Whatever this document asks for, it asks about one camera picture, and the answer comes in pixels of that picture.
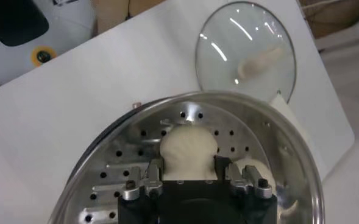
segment yellow ring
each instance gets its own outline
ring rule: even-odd
[[[38,61],[38,59],[37,59],[37,54],[40,51],[46,51],[51,56],[51,59],[57,57],[56,52],[55,52],[55,50],[53,50],[53,48],[46,47],[46,46],[37,47],[36,49],[34,49],[32,51],[32,54],[30,55],[30,59],[32,60],[33,65],[35,65],[36,67],[39,67],[40,65],[42,65],[42,63],[40,61]]]

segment white table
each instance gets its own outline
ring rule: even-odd
[[[324,176],[354,135],[295,0],[255,1],[290,33],[290,107]],[[44,223],[80,155],[133,102],[197,91],[194,49],[227,1],[168,0],[0,87],[0,223]]]

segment glass lid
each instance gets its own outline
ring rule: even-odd
[[[289,101],[296,80],[290,38],[259,5],[235,2],[214,12],[199,34],[196,71],[203,90],[228,90]]]

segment perforated steamer basket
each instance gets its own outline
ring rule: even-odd
[[[269,105],[226,92],[157,100],[112,123],[78,161],[49,223],[117,223],[117,198],[130,168],[144,173],[159,156],[161,138],[180,125],[207,128],[218,155],[267,165],[277,185],[278,223],[324,223],[321,182],[300,134]]]

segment white dough ball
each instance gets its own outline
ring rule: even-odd
[[[214,155],[217,142],[205,128],[184,125],[173,128],[160,143],[165,160],[164,180],[217,180]]]

